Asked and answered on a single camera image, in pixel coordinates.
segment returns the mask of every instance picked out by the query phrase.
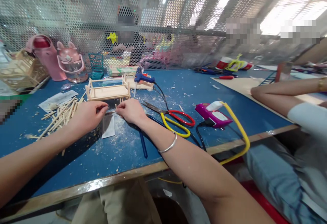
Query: blue workbench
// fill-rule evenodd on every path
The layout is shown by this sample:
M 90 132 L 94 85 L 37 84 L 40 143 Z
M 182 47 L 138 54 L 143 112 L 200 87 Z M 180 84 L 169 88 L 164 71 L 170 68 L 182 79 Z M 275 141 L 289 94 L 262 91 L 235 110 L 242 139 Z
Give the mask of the blue workbench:
M 196 104 L 222 100 L 232 108 L 248 136 L 291 124 L 243 95 L 215 82 L 211 79 L 211 75 L 198 74 L 186 69 L 149 71 L 149 74 L 155 77 L 156 82 L 165 93 L 169 108 L 180 110 L 179 105 L 181 105 L 184 111 L 195 119 L 196 123 L 203 121 L 202 117 L 194 109 Z M 265 78 L 269 74 L 268 71 L 249 70 L 239 72 L 240 77 Z M 68 81 L 54 82 L 50 80 L 0 127 L 1 157 L 33 143 L 35 140 L 27 139 L 26 135 L 40 135 L 39 130 L 44 130 L 48 126 L 49 121 L 41 120 L 45 112 L 38 107 L 38 104 L 60 92 L 62 85 L 65 83 L 68 83 Z M 220 87 L 220 89 L 217 90 L 212 87 L 213 84 Z M 84 93 L 84 86 L 85 83 L 76 84 L 72 87 L 73 90 L 79 93 L 78 97 L 81 97 Z M 146 100 L 159 108 L 165 109 L 163 99 L 155 90 L 137 90 L 136 98 Z M 115 103 L 118 102 L 110 102 L 110 109 L 114 109 Z M 157 119 L 160 118 L 159 114 L 147 108 L 145 110 Z M 228 115 L 225 108 L 220 111 Z M 102 129 L 99 126 L 95 131 L 66 149 L 63 157 L 61 154 L 56 156 L 21 190 L 12 202 L 162 161 L 160 154 L 147 138 L 145 144 L 149 156 L 145 159 L 139 132 L 133 125 L 127 124 L 118 115 L 115 114 L 114 116 L 116 133 L 114 137 L 101 139 Z M 224 131 L 213 128 L 200 128 L 206 147 L 240 139 L 236 124 L 232 123 L 230 126 L 231 128 L 227 127 Z M 197 137 L 195 127 L 191 129 L 191 132 Z

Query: table edge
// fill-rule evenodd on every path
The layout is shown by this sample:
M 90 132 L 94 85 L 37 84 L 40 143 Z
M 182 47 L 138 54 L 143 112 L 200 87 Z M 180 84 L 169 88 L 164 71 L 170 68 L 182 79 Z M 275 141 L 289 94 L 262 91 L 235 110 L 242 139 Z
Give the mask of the table edge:
M 263 133 L 259 133 L 256 135 L 249 136 L 250 142 L 258 141 L 267 137 L 274 136 L 276 134 L 280 134 L 286 131 L 290 131 L 293 129 L 297 129 L 299 126 L 292 124 L 285 127 L 281 127 L 272 131 L 266 131 Z M 224 144 L 220 144 L 217 146 L 207 148 L 207 152 L 210 155 L 220 153 L 223 151 L 227 151 L 233 149 L 235 147 L 243 145 L 244 142 L 242 139 L 238 139 L 235 141 L 227 142 Z M 64 201 L 76 198 L 82 194 L 95 191 L 99 188 L 110 186 L 113 184 L 118 184 L 120 182 L 134 179 L 140 176 L 146 176 L 158 171 L 163 171 L 168 169 L 169 167 L 164 161 L 150 164 L 141 168 L 125 171 L 118 173 L 116 175 L 106 176 L 100 179 L 96 179 L 93 181 L 85 182 L 73 187 L 60 189 L 57 191 L 53 191 L 50 193 L 46 193 L 37 197 L 30 198 L 28 200 L 20 201 L 18 203 L 14 203 L 9 206 L 5 206 L 0 209 L 0 221 L 7 222 L 13 220 L 15 218 L 33 213 L 35 211 L 50 207 L 52 205 L 62 203 Z

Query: bangle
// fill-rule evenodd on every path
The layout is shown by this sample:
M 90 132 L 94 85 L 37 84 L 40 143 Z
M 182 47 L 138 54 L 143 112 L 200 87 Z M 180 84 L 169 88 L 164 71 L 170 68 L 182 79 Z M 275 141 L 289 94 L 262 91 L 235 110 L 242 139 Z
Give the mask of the bangle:
M 165 153 L 165 152 L 169 151 L 170 149 L 172 149 L 172 147 L 175 145 L 175 143 L 177 141 L 177 134 L 176 134 L 176 132 L 173 132 L 173 133 L 175 134 L 175 139 L 174 139 L 173 143 L 166 150 L 163 150 L 163 151 L 158 150 L 159 153 L 161 153 L 161 154 Z
M 321 79 L 319 79 L 319 83 L 318 83 L 318 90 L 319 92 L 324 92 L 326 91 L 326 89 L 323 89 L 324 86 L 324 81 L 327 77 L 322 77 Z

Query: perforated metal mesh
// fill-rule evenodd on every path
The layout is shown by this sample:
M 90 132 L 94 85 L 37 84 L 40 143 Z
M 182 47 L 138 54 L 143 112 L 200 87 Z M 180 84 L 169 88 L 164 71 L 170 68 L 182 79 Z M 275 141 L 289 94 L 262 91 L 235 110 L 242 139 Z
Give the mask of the perforated metal mesh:
M 55 45 L 72 41 L 87 62 L 88 53 L 102 53 L 106 68 L 140 60 L 150 62 L 150 69 L 195 67 L 238 53 L 250 61 L 278 63 L 310 46 L 260 36 L 258 23 L 278 1 L 0 0 L 0 38 L 11 51 L 24 48 L 35 34 L 49 36 Z M 257 19 L 243 25 L 248 34 L 242 41 L 230 42 L 228 18 Z

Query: person's left hand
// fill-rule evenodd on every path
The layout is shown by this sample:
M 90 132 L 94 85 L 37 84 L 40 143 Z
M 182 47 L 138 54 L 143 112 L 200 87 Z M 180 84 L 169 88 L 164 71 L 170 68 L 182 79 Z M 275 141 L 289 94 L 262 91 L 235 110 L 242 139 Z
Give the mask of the person's left hand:
M 107 110 L 108 104 L 103 101 L 82 102 L 67 127 L 82 137 L 98 126 Z

